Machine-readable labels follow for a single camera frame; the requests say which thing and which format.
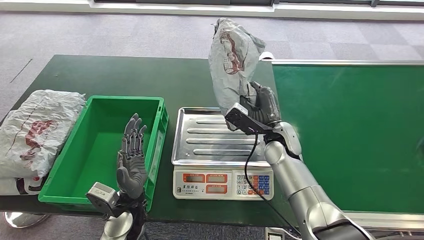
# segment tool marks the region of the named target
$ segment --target digital weighing scale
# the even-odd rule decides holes
[[[172,150],[172,193],[176,199],[262,200],[247,183],[244,166],[255,136],[230,131],[219,108],[178,111]],[[274,174],[264,158],[262,136],[249,160],[247,177],[267,200],[274,196]]]

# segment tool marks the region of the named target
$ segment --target black cable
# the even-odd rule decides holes
[[[252,148],[252,150],[250,151],[250,154],[249,154],[249,156],[247,157],[247,159],[246,159],[246,164],[244,165],[244,176],[246,177],[246,180],[247,180],[247,183],[249,184],[249,186],[253,189],[253,191],[257,194],[257,195],[259,195],[259,197],[261,197],[271,208],[272,208],[272,210],[274,210],[274,212],[281,218],[281,219],[283,219],[284,220],[284,222],[287,224],[287,225],[289,225],[297,234],[299,234],[299,236],[301,236],[301,233],[293,226],[293,225],[291,225],[290,224],[290,222],[289,221],[287,221],[287,219],[283,216],[283,215],[281,215],[281,213],[279,213],[278,211],[277,211],[277,209],[270,203],[270,201],[268,201],[264,196],[262,196],[262,194],[255,188],[255,187],[253,187],[253,185],[252,185],[252,183],[251,183],[251,181],[249,180],[249,178],[248,178],[248,163],[249,163],[249,160],[251,159],[251,157],[252,157],[252,155],[253,155],[253,153],[254,153],[254,151],[255,151],[255,149],[256,149],[256,145],[258,145],[258,132],[254,132],[254,145],[253,145],[253,148]]]

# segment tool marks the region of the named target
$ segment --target stainless steel tray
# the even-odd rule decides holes
[[[254,143],[254,135],[228,130],[219,108],[182,107],[171,161],[176,166],[244,166]],[[249,166],[270,167],[264,147],[263,136],[259,135]]]

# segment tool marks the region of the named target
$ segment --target white plastic bag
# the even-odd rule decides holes
[[[216,22],[215,35],[209,52],[209,69],[213,91],[225,116],[240,102],[240,96],[256,103],[256,91],[250,86],[265,42],[248,33],[241,25],[228,18]]]
[[[0,178],[0,195],[37,195],[43,187],[42,183],[43,178],[38,176]]]
[[[84,104],[77,92],[33,92],[0,129],[0,178],[44,177]]]

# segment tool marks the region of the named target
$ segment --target scale keypad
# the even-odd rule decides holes
[[[248,175],[253,187],[262,195],[270,194],[270,176],[268,175]],[[237,175],[237,195],[256,195],[256,192],[249,186],[246,176]]]

